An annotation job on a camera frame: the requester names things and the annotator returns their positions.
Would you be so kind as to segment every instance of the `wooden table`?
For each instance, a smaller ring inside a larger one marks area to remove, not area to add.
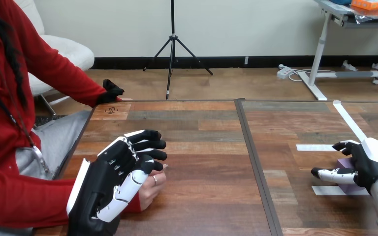
[[[378,139],[378,103],[344,103]],[[330,185],[310,174],[332,168],[336,152],[296,144],[355,139],[331,103],[164,101],[105,104],[93,110],[62,178],[118,136],[159,130],[167,141],[167,187],[143,213],[122,216],[117,235],[378,235],[369,196],[316,195]],[[38,236],[65,235],[66,226]]]

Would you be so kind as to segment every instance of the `red cardigan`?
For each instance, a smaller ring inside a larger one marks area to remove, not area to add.
[[[16,106],[28,130],[32,129],[35,120],[34,101],[27,72],[78,102],[95,106],[98,96],[104,93],[105,89],[92,81],[68,59],[59,55],[57,50],[51,49],[13,0],[0,0],[0,17],[13,27],[9,35],[13,46],[21,54],[18,56],[18,62],[24,77],[26,109],[23,109],[17,100],[14,74],[5,59],[0,40],[0,70],[9,86],[7,91],[0,76],[0,99],[18,123],[19,118],[9,99],[9,93],[14,96]],[[41,148],[39,137],[33,132],[30,135]],[[29,146],[22,131],[10,122],[0,108],[0,226],[27,228],[66,224],[67,199],[74,180],[50,181],[19,175],[15,162],[15,149]],[[128,211],[140,211],[138,199],[136,195]]]

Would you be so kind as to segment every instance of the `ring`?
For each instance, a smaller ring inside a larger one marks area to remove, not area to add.
[[[153,176],[153,178],[154,178],[154,182],[155,182],[154,187],[156,187],[157,186],[157,179],[156,179],[155,176]]]

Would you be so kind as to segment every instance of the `robotic arm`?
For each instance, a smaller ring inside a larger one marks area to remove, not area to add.
[[[154,130],[140,130],[117,138],[97,160],[83,160],[69,200],[69,236],[113,235],[120,213],[152,170],[161,171],[166,142]]]
[[[342,141],[333,145],[333,148],[342,151],[344,155],[352,155],[351,163],[354,169],[313,168],[311,173],[323,181],[356,183],[360,187],[365,187],[373,198],[378,217],[378,140],[367,138],[361,144],[352,140]]]

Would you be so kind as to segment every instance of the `orange box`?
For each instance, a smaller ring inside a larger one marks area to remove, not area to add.
[[[378,0],[353,0],[351,5],[366,10],[378,10]]]

